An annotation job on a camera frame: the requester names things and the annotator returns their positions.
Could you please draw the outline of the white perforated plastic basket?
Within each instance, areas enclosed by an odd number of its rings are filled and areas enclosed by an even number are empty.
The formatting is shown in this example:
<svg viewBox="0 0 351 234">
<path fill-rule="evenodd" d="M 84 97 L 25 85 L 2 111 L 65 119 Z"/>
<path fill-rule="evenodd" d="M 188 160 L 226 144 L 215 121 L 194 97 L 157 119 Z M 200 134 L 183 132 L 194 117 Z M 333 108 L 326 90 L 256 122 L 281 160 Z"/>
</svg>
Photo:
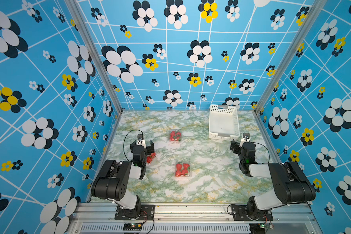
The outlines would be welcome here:
<svg viewBox="0 0 351 234">
<path fill-rule="evenodd" d="M 239 136 L 237 108 L 211 104 L 209 108 L 209 139 L 231 141 Z"/>
</svg>

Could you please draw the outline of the clear plastic clamshell container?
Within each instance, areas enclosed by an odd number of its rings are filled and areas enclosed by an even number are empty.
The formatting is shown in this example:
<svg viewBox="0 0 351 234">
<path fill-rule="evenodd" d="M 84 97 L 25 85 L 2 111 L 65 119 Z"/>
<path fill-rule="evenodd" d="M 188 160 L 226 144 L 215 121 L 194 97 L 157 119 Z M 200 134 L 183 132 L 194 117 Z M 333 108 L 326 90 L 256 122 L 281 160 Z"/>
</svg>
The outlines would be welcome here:
<svg viewBox="0 0 351 234">
<path fill-rule="evenodd" d="M 189 163 L 178 162 L 175 165 L 175 177 L 190 177 L 191 176 L 191 166 Z"/>
</svg>

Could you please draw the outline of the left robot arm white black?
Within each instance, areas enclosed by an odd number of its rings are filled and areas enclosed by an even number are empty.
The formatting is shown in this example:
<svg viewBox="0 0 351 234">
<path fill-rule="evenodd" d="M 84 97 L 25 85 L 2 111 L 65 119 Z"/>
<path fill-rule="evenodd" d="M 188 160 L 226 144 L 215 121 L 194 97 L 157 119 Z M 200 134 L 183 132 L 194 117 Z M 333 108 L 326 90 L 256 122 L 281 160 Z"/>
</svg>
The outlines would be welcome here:
<svg viewBox="0 0 351 234">
<path fill-rule="evenodd" d="M 122 210 L 125 217 L 136 219 L 148 217 L 149 213 L 141 207 L 139 196 L 131 193 L 127 186 L 129 179 L 142 180 L 146 173 L 147 157 L 155 152 L 153 141 L 145 146 L 143 141 L 130 144 L 132 161 L 106 160 L 95 178 L 91 194 L 93 197 L 113 202 Z"/>
</svg>

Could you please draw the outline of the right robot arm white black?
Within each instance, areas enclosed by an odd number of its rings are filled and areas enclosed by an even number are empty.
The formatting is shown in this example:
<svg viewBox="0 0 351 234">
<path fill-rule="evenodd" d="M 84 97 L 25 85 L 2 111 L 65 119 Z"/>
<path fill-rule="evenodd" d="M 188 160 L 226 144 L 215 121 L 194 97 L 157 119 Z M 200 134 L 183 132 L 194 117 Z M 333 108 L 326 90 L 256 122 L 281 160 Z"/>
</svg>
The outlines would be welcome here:
<svg viewBox="0 0 351 234">
<path fill-rule="evenodd" d="M 257 163 L 256 144 L 250 141 L 238 143 L 232 140 L 230 150 L 238 154 L 239 168 L 244 175 L 268 178 L 273 185 L 272 190 L 249 198 L 246 211 L 250 219 L 258 220 L 274 208 L 316 198 L 313 185 L 296 162 Z"/>
</svg>

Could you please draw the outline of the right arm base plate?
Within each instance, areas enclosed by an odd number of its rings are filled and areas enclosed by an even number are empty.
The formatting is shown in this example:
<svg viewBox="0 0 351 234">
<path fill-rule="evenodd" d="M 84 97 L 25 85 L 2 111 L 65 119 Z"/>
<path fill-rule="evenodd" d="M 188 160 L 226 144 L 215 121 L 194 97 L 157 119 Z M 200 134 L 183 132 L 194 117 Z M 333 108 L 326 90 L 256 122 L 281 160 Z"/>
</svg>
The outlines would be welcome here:
<svg viewBox="0 0 351 234">
<path fill-rule="evenodd" d="M 259 210 L 253 206 L 231 204 L 227 209 L 228 213 L 233 216 L 234 221 L 273 221 L 273 215 L 270 210 Z"/>
</svg>

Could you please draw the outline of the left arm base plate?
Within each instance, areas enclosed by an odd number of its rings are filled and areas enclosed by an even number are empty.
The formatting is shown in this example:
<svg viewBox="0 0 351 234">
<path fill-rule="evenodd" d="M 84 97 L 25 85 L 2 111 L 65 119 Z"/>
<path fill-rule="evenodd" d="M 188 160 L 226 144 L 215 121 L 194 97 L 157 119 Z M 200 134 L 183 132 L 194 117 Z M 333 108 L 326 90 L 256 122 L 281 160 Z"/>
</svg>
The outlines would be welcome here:
<svg viewBox="0 0 351 234">
<path fill-rule="evenodd" d="M 117 206 L 114 219 L 121 221 L 154 220 L 154 214 L 155 205 L 136 206 L 133 210 L 123 209 Z"/>
</svg>

